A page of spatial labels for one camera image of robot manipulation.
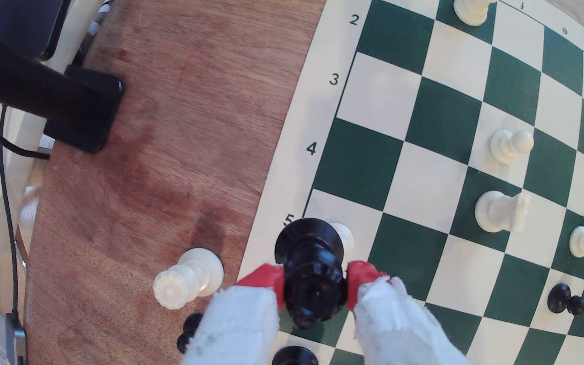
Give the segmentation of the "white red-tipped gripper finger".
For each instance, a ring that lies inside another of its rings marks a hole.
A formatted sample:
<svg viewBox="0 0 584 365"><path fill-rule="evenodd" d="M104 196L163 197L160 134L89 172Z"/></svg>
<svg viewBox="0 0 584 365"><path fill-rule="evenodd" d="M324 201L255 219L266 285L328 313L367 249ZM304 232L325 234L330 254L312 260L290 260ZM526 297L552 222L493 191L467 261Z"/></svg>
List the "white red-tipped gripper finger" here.
<svg viewBox="0 0 584 365"><path fill-rule="evenodd" d="M181 364L266 364L284 308L284 269L265 263L213 295Z"/></svg>
<svg viewBox="0 0 584 365"><path fill-rule="evenodd" d="M346 306L366 364L470 364L403 280L366 261L346 269Z"/></svg>

